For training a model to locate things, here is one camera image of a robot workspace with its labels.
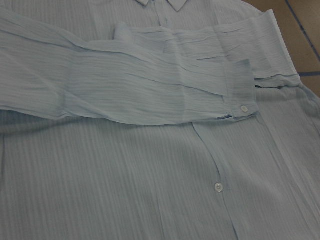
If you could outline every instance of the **orange tile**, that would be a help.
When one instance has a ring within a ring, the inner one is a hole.
[[[298,72],[320,71],[320,62],[285,0],[244,0],[244,2],[262,12],[269,9],[274,11],[285,45]]]
[[[288,0],[312,44],[320,53],[320,1]]]
[[[304,76],[301,81],[320,98],[320,76]]]

